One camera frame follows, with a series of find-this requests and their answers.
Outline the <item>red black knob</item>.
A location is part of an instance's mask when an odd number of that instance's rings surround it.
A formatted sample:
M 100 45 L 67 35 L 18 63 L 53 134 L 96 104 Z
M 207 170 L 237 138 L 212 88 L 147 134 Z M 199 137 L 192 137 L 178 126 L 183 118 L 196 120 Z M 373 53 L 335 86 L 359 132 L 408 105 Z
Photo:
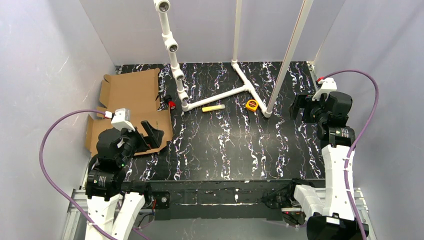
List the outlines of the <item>red black knob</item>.
M 173 97 L 170 94 L 165 95 L 163 100 L 167 104 L 169 110 L 174 110 L 176 108 L 176 104 L 173 101 Z

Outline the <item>white PVC pipe frame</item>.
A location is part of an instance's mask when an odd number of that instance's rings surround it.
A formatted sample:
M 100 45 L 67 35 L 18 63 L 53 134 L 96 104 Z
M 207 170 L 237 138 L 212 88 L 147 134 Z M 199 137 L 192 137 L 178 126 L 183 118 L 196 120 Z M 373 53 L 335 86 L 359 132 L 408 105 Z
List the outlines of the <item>white PVC pipe frame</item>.
M 224 98 L 234 96 L 242 92 L 248 92 L 253 100 L 257 101 L 257 105 L 262 112 L 263 116 L 270 118 L 273 113 L 274 105 L 278 98 L 279 92 L 281 90 L 285 75 L 288 71 L 290 63 L 293 59 L 295 50 L 297 48 L 298 42 L 300 40 L 301 34 L 303 32 L 304 26 L 306 24 L 307 18 L 309 16 L 310 10 L 313 5 L 313 0 L 304 0 L 301 4 L 297 20 L 294 25 L 293 32 L 290 37 L 290 41 L 285 51 L 284 58 L 277 76 L 276 83 L 272 89 L 270 100 L 268 104 L 265 104 L 257 93 L 255 87 L 250 80 L 247 79 L 246 75 L 242 72 L 239 63 L 238 63 L 238 50 L 239 50 L 239 38 L 240 38 L 240 27 L 241 27 L 241 18 L 242 18 L 242 1 L 237 0 L 235 2 L 235 21 L 234 21 L 234 38 L 233 38 L 233 51 L 231 59 L 231 67 L 240 77 L 243 82 L 243 85 L 235 89 L 205 98 L 200 101 L 189 103 L 189 96 L 185 88 L 183 87 L 183 80 L 186 78 L 183 71 L 180 68 L 180 64 L 177 59 L 177 50 L 179 50 L 179 44 L 173 37 L 173 33 L 170 28 L 168 11 L 171 8 L 171 3 L 168 0 L 155 0 L 153 2 L 155 10 L 158 13 L 161 30 L 162 30 L 162 39 L 164 46 L 168 52 L 170 60 L 170 68 L 172 76 L 175 80 L 177 87 L 177 95 L 181 101 L 181 108 L 184 112 L 191 111 L 192 109 L 210 104 L 212 102 L 222 100 Z

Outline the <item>yellow tape measure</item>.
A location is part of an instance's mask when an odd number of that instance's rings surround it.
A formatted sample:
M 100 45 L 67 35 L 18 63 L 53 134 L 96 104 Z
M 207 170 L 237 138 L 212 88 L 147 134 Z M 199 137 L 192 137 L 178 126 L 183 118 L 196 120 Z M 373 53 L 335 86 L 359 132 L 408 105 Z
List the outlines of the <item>yellow tape measure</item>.
M 259 104 L 255 99 L 250 99 L 246 102 L 245 107 L 251 112 L 256 112 L 259 107 Z

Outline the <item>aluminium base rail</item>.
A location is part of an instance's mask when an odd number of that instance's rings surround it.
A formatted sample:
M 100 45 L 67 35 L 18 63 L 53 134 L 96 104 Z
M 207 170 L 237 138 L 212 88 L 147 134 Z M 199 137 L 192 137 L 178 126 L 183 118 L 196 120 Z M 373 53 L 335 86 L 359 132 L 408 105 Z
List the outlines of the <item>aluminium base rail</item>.
M 287 215 L 301 215 L 303 209 L 294 206 L 283 197 L 276 197 L 277 202 L 261 200 L 265 190 L 276 191 L 265 188 L 265 184 L 258 187 L 236 188 L 190 188 L 178 186 L 177 188 L 155 187 L 152 192 L 158 200 L 155 205 L 155 213 L 158 214 L 157 221 L 168 221 L 174 219 L 267 219 L 279 221 L 280 218 L 290 218 Z M 83 190 L 74 190 L 72 198 L 83 210 L 88 210 L 87 197 Z M 368 206 L 363 198 L 360 188 L 355 188 L 353 198 L 364 223 L 369 220 Z M 77 228 L 80 220 L 84 217 L 82 213 L 72 204 L 69 204 L 67 222 L 62 240 L 76 240 Z

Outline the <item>yellow rectangular block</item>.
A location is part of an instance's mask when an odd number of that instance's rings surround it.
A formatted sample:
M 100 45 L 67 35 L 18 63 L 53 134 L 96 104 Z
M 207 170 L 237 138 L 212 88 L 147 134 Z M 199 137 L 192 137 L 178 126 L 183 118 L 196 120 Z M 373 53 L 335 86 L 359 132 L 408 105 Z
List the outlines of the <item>yellow rectangular block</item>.
M 206 106 L 206 107 L 203 107 L 201 110 L 203 113 L 207 113 L 212 111 L 223 110 L 225 108 L 226 106 L 224 104 L 219 104 L 219 105 Z

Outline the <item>brown cardboard box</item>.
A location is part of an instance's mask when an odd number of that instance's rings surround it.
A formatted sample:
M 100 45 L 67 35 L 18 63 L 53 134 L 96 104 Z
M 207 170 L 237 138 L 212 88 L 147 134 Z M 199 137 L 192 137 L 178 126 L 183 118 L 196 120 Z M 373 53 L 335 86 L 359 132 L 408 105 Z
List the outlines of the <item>brown cardboard box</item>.
M 154 128 L 164 131 L 159 148 L 136 153 L 136 156 L 158 153 L 168 146 L 173 138 L 173 126 L 169 109 L 159 110 L 159 68 L 138 72 L 104 75 L 101 83 L 99 102 L 96 109 L 101 112 L 115 112 L 117 109 L 130 110 L 130 122 L 146 135 L 141 121 L 148 121 Z

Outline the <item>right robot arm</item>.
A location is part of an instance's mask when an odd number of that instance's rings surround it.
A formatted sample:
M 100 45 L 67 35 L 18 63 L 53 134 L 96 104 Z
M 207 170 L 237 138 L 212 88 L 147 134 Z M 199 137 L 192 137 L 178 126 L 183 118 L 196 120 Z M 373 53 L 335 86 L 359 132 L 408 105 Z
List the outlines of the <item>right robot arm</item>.
M 300 178 L 278 190 L 264 193 L 260 201 L 271 209 L 285 204 L 300 206 L 305 214 L 309 240 L 365 240 L 369 226 L 363 223 L 354 200 L 352 158 L 355 131 L 346 125 L 353 99 L 331 91 L 296 95 L 289 116 L 296 119 L 303 110 L 302 121 L 317 126 L 325 167 L 325 200 L 318 196 L 314 184 Z

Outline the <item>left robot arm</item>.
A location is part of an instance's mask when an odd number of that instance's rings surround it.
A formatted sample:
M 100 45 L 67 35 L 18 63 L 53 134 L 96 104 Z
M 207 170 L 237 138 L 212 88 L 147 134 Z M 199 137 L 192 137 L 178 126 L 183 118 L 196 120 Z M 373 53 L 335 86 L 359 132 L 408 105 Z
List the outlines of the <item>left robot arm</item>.
M 87 240 L 105 239 L 95 227 L 117 240 L 128 239 L 140 210 L 156 203 L 149 183 L 125 181 L 123 171 L 136 153 L 157 149 L 162 143 L 162 130 L 146 120 L 141 125 L 146 135 L 137 129 L 110 128 L 98 136 L 97 154 L 92 158 L 85 189 L 87 214 L 94 221 L 87 223 Z

